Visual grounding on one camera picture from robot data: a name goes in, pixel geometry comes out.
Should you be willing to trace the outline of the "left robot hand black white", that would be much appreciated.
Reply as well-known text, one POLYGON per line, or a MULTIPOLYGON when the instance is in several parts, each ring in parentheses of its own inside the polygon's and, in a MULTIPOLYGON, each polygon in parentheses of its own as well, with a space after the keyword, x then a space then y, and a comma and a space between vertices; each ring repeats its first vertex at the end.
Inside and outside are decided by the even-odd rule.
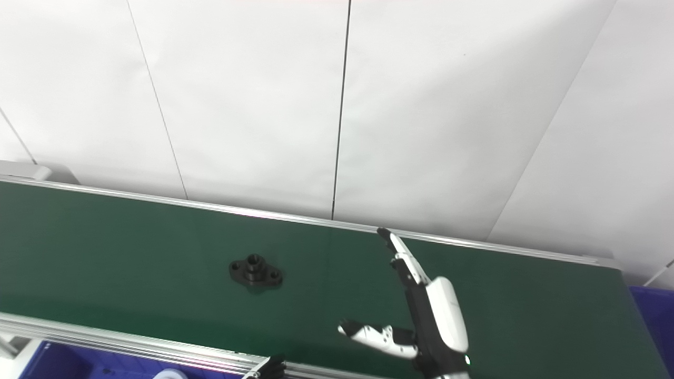
POLYGON ((268 357, 256 367, 256 378, 284 378, 286 371, 285 357, 276 354, 268 357))

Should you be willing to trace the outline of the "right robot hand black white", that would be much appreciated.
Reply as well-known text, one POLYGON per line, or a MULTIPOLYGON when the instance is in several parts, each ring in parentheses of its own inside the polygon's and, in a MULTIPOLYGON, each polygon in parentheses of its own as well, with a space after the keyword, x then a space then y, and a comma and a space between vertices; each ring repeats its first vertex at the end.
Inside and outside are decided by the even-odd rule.
POLYGON ((412 362, 425 378, 469 378, 469 338, 457 294, 443 276, 430 279, 405 242, 387 228, 377 230, 394 254, 413 330, 344 320, 338 331, 373 350, 412 362))

